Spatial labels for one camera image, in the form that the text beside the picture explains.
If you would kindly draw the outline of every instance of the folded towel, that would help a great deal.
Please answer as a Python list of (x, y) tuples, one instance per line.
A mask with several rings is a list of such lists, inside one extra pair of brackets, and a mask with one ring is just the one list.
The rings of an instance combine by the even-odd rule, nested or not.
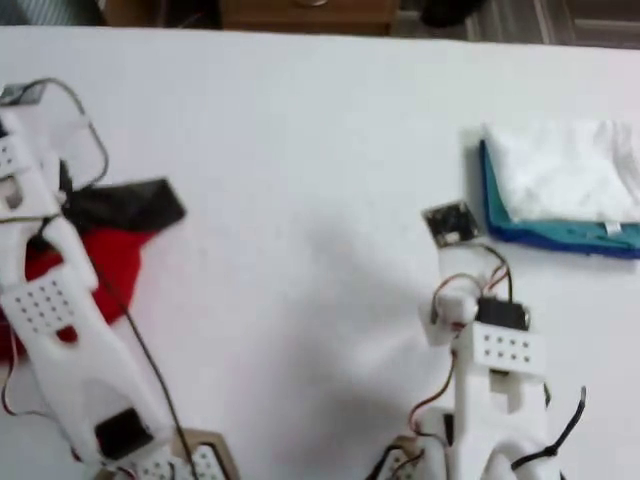
[(609, 236), (602, 223), (513, 222), (500, 198), (492, 158), (485, 142), (480, 144), (480, 160), (487, 228), (494, 237), (547, 250), (640, 258), (640, 225), (625, 224), (619, 233)]
[(640, 137), (615, 121), (486, 126), (513, 221), (640, 222)]

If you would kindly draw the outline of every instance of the small circuit board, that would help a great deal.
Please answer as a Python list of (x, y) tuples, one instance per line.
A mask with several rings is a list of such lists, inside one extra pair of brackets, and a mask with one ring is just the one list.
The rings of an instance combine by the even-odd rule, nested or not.
[(478, 223), (464, 201), (423, 210), (431, 235), (439, 248), (476, 238)]

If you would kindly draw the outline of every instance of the cable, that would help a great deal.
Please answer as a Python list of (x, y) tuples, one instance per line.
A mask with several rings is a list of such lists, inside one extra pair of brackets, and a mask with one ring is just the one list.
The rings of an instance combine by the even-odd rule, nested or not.
[(11, 338), (11, 358), (9, 359), (9, 371), (7, 372), (7, 377), (5, 378), (4, 384), (2, 385), (2, 392), (0, 393), (0, 400), (2, 401), (3, 410), (12, 417), (35, 415), (55, 422), (55, 420), (51, 416), (47, 415), (46, 413), (38, 412), (37, 410), (26, 410), (24, 412), (17, 412), (13, 408), (11, 408), (11, 404), (9, 402), (9, 382), (11, 381), (11, 377), (13, 376), (13, 372), (18, 367), (18, 346), (16, 344), (16, 335), (11, 325), (9, 325), (9, 336)]
[(558, 439), (548, 447), (545, 447), (542, 450), (540, 450), (539, 452), (532, 453), (530, 455), (525, 455), (524, 457), (519, 458), (518, 460), (516, 460), (511, 464), (511, 470), (515, 471), (518, 468), (522, 467), (523, 465), (529, 462), (533, 462), (534, 460), (538, 460), (540, 458), (555, 457), (556, 455), (558, 455), (558, 450), (560, 449), (562, 444), (565, 442), (567, 437), (569, 437), (573, 429), (576, 427), (576, 425), (580, 421), (580, 418), (582, 417), (582, 412), (584, 412), (586, 399), (587, 399), (587, 387), (582, 387), (580, 391), (580, 402), (578, 402), (578, 408), (576, 410), (576, 413), (573, 414), (573, 417), (571, 417), (571, 420), (569, 420), (569, 423), (564, 428), (564, 430), (562, 431)]
[(509, 302), (513, 302), (513, 276), (511, 275), (511, 267), (509, 266), (509, 262), (507, 261), (507, 259), (500, 253), (498, 252), (495, 248), (490, 247), (489, 245), (485, 244), (485, 243), (456, 243), (453, 245), (448, 245), (446, 247), (443, 248), (466, 248), (466, 247), (476, 247), (476, 248), (482, 248), (483, 250), (489, 252), (491, 255), (493, 255), (494, 257), (496, 257), (501, 264), (503, 264), (506, 268), (506, 274), (507, 274), (507, 281), (508, 281), (508, 285), (507, 285), (507, 290), (508, 290), (508, 299)]
[(142, 348), (142, 352), (144, 353), (145, 357), (147, 358), (147, 361), (149, 362), (149, 365), (151, 365), (151, 368), (153, 369), (153, 372), (154, 372), (156, 378), (158, 379), (158, 383), (160, 384), (160, 387), (162, 388), (162, 393), (164, 394), (164, 397), (165, 397), (165, 399), (167, 401), (167, 406), (169, 407), (169, 411), (171, 413), (171, 418), (173, 419), (173, 423), (174, 423), (174, 425), (176, 427), (176, 432), (178, 434), (178, 438), (180, 439), (180, 443), (181, 443), (182, 448), (184, 450), (184, 453), (185, 453), (185, 455), (187, 457), (187, 461), (189, 462), (189, 466), (191, 467), (191, 473), (193, 474), (193, 478), (194, 479), (198, 479), (199, 478), (198, 477), (198, 470), (196, 468), (195, 462), (193, 461), (191, 448), (189, 448), (189, 444), (187, 442), (187, 438), (185, 437), (184, 430), (182, 429), (182, 425), (180, 423), (180, 420), (178, 419), (178, 414), (177, 414), (176, 408), (175, 408), (175, 406), (173, 404), (173, 400), (171, 399), (171, 394), (169, 393), (169, 388), (167, 387), (167, 384), (166, 384), (166, 382), (164, 380), (164, 377), (163, 377), (162, 373), (160, 372), (160, 369), (158, 368), (158, 365), (156, 364), (153, 356), (151, 355), (151, 352), (149, 351), (149, 348), (147, 347), (147, 344), (145, 343), (144, 339), (142, 338), (142, 334), (138, 330), (138, 326), (137, 326), (135, 320), (133, 319), (133, 316), (129, 312), (129, 309), (124, 304), (124, 302), (120, 299), (120, 295), (116, 292), (116, 290), (113, 287), (113, 285), (111, 284), (111, 282), (109, 282), (109, 280), (107, 278), (105, 278), (105, 276), (98, 269), (98, 267), (95, 265), (95, 263), (94, 263), (93, 266), (94, 266), (94, 268), (95, 268), (95, 270), (96, 270), (96, 272), (98, 274), (98, 277), (100, 279), (100, 283), (102, 283), (104, 285), (104, 287), (107, 290), (107, 292), (109, 293), (109, 295), (111, 295), (113, 300), (118, 304), (118, 307), (120, 308), (120, 310), (122, 311), (122, 313), (126, 317), (127, 321), (129, 322), (129, 326), (131, 327), (131, 330), (133, 330), (133, 334), (135, 335), (136, 340), (138, 341), (138, 344), (140, 345), (140, 348)]
[(431, 395), (430, 397), (425, 398), (424, 400), (422, 400), (421, 402), (417, 403), (412, 409), (411, 412), (409, 412), (409, 428), (411, 429), (411, 431), (413, 433), (415, 433), (418, 436), (427, 436), (427, 435), (431, 435), (431, 434), (426, 434), (424, 432), (422, 432), (420, 430), (420, 428), (415, 424), (415, 422), (413, 421), (413, 417), (415, 416), (415, 414), (423, 407), (429, 405), (430, 403), (435, 402), (437, 399), (439, 399), (442, 395), (444, 395), (444, 393), (447, 391), (447, 389), (449, 388), (449, 385), (451, 384), (451, 380), (453, 378), (453, 371), (454, 371), (454, 367), (455, 367), (455, 363), (456, 363), (456, 354), (454, 352), (451, 352), (451, 368), (449, 369), (449, 374), (447, 375), (447, 379), (444, 382), (444, 385), (442, 385), (442, 387), (440, 387), (440, 389), (434, 393), (433, 395)]
[(118, 471), (124, 473), (130, 480), (136, 480), (138, 476), (135, 474), (133, 470), (130, 470), (125, 467), (118, 467)]
[[(69, 96), (71, 101), (74, 103), (80, 115), (87, 117), (87, 111), (84, 108), (84, 105), (82, 104), (82, 101), (80, 100), (80, 97), (75, 92), (75, 90), (73, 90), (73, 88), (71, 88), (62, 80), (54, 77), (39, 78), (37, 80), (33, 80), (32, 82), (27, 83), (24, 87), (22, 87), (22, 90), (16, 96), (16, 98), (10, 101), (10, 105), (19, 104), (20, 100), (22, 100), (22, 97), (24, 97), (24, 95), (32, 88), (37, 87), (38, 85), (49, 85), (49, 84), (56, 85), (57, 87), (61, 88)], [(93, 137), (93, 140), (96, 142), (96, 145), (98, 146), (98, 150), (100, 150), (100, 154), (102, 155), (102, 169), (93, 179), (89, 180), (89, 182), (87, 182), (79, 190), (85, 190), (87, 188), (93, 187), (96, 183), (100, 182), (105, 177), (105, 175), (107, 174), (107, 171), (109, 170), (109, 152), (107, 151), (107, 147), (104, 145), (104, 142), (100, 138), (100, 135), (98, 135), (98, 131), (96, 130), (96, 127), (93, 125), (92, 121), (90, 120), (88, 121), (87, 128), (89, 129), (89, 132), (91, 132), (91, 136)]]
[(406, 467), (407, 465), (413, 464), (415, 462), (417, 462), (418, 460), (420, 460), (422, 457), (424, 456), (424, 450), (420, 450), (420, 453), (418, 453), (417, 455), (406, 459), (404, 462), (400, 463), (391, 473), (391, 480), (395, 480), (398, 476), (398, 473), (400, 473), (400, 471)]
[[(49, 215), (49, 216), (44, 216), (44, 217), (13, 217), (13, 218), (5, 218), (5, 219), (0, 220), (0, 224), (41, 221), (42, 222), (42, 226), (39, 229), (39, 233), (42, 233), (42, 231), (51, 222), (51, 220), (53, 220), (53, 219), (55, 219), (55, 218), (57, 218), (59, 216), (60, 216), (60, 214)], [(8, 415), (11, 415), (12, 417), (21, 417), (21, 416), (24, 416), (24, 415), (35, 415), (35, 416), (38, 416), (38, 417), (41, 417), (41, 418), (46, 418), (48, 420), (56, 422), (56, 420), (53, 417), (51, 417), (50, 415), (47, 415), (46, 413), (38, 412), (36, 410), (27, 410), (27, 411), (24, 411), (24, 412), (17, 412), (13, 408), (11, 408), (11, 404), (9, 402), (9, 383), (10, 383), (11, 377), (13, 376), (13, 373), (14, 373), (15, 369), (18, 367), (18, 363), (19, 363), (18, 345), (16, 343), (16, 335), (15, 335), (15, 332), (13, 330), (13, 326), (11, 325), (11, 323), (8, 320), (6, 320), (5, 322), (3, 322), (3, 325), (6, 325), (9, 328), (9, 338), (11, 340), (11, 358), (9, 359), (9, 371), (7, 372), (7, 377), (5, 378), (4, 383), (2, 385), (2, 390), (0, 391), (0, 403), (2, 403), (3, 410)]]
[(437, 307), (437, 298), (438, 295), (440, 294), (440, 292), (442, 291), (442, 289), (444, 287), (446, 287), (447, 285), (449, 285), (451, 282), (453, 282), (454, 280), (458, 280), (461, 278), (466, 278), (467, 280), (470, 280), (471, 282), (473, 282), (473, 284), (478, 288), (478, 291), (480, 292), (480, 295), (482, 295), (484, 288), (482, 286), (482, 284), (480, 283), (480, 281), (474, 277), (473, 275), (469, 274), (469, 273), (456, 273), (454, 275), (451, 275), (450, 277), (445, 278), (440, 285), (438, 285), (436, 287), (436, 289), (433, 291), (433, 296), (431, 297), (431, 323), (435, 325), (438, 316), (440, 315), (440, 312), (438, 311), (438, 307)]

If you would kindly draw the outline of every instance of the blue towel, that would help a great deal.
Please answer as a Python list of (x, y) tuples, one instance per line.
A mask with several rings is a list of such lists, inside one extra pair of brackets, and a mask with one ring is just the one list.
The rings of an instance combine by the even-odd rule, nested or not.
[(546, 250), (640, 258), (638, 224), (624, 224), (620, 233), (610, 236), (603, 223), (560, 220), (513, 222), (500, 198), (489, 150), (484, 141), (480, 143), (480, 159), (487, 228), (494, 237)]

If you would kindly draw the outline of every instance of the floor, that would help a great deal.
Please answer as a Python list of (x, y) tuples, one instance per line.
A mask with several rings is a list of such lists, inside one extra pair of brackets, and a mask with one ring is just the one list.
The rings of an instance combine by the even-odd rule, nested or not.
[(581, 18), (567, 0), (488, 0), (463, 25), (434, 29), (420, 22), (424, 1), (401, 0), (393, 36), (640, 48), (640, 21), (607, 15), (606, 7)]

